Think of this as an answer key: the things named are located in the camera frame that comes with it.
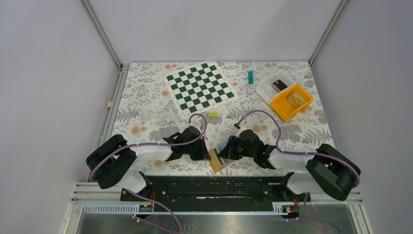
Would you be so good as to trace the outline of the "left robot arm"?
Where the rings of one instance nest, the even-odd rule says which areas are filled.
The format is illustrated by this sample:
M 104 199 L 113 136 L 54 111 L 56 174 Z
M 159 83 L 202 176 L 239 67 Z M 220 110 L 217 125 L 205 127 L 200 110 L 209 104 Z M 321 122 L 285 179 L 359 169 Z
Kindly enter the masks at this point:
M 86 158 L 90 181 L 101 189 L 114 186 L 126 188 L 139 200 L 151 194 L 149 181 L 143 173 L 134 172 L 132 166 L 147 161 L 172 161 L 188 155 L 193 161 L 209 160 L 204 133 L 194 126 L 187 127 L 158 142 L 128 144 L 117 134 L 107 140 Z

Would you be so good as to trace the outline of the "orange leather card holder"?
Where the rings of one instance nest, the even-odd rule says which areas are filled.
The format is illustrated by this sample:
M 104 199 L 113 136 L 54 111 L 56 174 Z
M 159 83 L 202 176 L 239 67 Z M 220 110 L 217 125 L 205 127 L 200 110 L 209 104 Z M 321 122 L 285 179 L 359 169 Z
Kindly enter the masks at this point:
M 228 144 L 228 139 L 222 141 L 221 143 L 218 144 L 218 146 L 214 149 L 209 150 L 208 154 L 210 156 L 209 163 L 212 167 L 212 170 L 217 173 L 230 165 L 231 163 L 234 162 L 234 160 L 219 157 L 219 153 L 227 146 Z

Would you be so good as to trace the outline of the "gold cards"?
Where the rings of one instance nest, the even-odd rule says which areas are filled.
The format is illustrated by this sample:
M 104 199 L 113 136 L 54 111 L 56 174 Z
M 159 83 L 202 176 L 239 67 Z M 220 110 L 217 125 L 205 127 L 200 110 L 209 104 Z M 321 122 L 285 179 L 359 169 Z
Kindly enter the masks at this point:
M 306 103 L 306 100 L 298 92 L 290 94 L 287 97 L 287 101 L 296 109 Z

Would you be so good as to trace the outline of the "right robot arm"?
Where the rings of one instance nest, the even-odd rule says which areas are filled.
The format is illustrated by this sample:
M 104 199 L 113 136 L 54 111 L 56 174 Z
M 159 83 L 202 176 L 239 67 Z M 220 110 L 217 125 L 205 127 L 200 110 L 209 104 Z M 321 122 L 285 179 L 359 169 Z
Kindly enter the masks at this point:
M 250 129 L 221 143 L 217 156 L 231 160 L 249 157 L 264 169 L 288 169 L 279 188 L 281 198 L 287 201 L 317 192 L 345 201 L 361 174 L 359 167 L 329 144 L 321 144 L 315 152 L 281 151 L 264 144 Z

